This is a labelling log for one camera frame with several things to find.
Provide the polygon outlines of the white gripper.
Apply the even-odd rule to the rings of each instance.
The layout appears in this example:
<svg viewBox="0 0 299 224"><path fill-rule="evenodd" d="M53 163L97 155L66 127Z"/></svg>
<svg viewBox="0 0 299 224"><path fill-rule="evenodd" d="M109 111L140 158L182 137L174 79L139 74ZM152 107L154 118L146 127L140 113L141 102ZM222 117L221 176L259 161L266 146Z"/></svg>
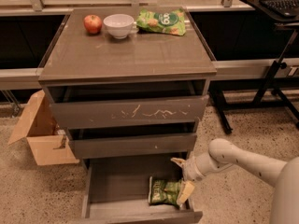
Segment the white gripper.
<svg viewBox="0 0 299 224"><path fill-rule="evenodd" d="M204 176L197 167L195 157L191 157L187 160L182 158L171 158L170 161L182 168L185 181L181 183L177 197L177 205L183 205L189 199L195 189L193 182L201 181Z"/></svg>

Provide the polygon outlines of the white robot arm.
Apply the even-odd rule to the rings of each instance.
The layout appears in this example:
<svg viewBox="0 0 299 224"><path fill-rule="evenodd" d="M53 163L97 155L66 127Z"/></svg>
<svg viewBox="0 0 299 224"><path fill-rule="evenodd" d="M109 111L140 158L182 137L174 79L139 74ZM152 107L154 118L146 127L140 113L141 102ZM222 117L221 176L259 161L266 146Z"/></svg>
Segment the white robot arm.
<svg viewBox="0 0 299 224"><path fill-rule="evenodd" d="M177 204L183 205L195 189L195 182L236 165L275 189L270 224L299 224L299 158L280 161L246 151L228 140L217 138L207 152L187 160L172 158L182 170L183 181Z"/></svg>

